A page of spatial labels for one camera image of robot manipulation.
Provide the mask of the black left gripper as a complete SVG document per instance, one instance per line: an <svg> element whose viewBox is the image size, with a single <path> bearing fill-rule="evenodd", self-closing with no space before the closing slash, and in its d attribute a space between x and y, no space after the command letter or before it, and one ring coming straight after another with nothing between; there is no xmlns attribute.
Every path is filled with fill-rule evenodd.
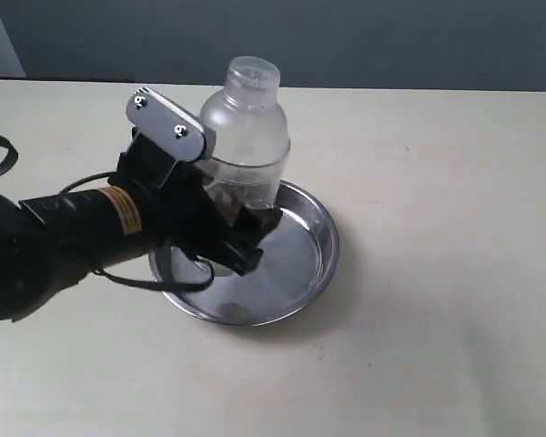
<svg viewBox="0 0 546 437"><path fill-rule="evenodd" d="M263 256L260 244L278 227L282 210L242 206L232 228L203 182L195 164L172 158L137 131L109 178L133 193L143 229L157 236L159 247L177 247L189 259L208 259L241 276L254 271Z"/></svg>

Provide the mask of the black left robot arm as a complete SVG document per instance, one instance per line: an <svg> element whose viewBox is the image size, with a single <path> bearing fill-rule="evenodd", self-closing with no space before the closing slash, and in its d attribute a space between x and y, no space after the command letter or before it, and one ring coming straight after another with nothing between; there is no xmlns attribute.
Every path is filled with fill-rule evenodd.
<svg viewBox="0 0 546 437"><path fill-rule="evenodd" d="M0 320L21 320L87 275L157 249L246 275L282 217L242 205L225 216L197 166L139 134L106 179L19 202L0 195Z"/></svg>

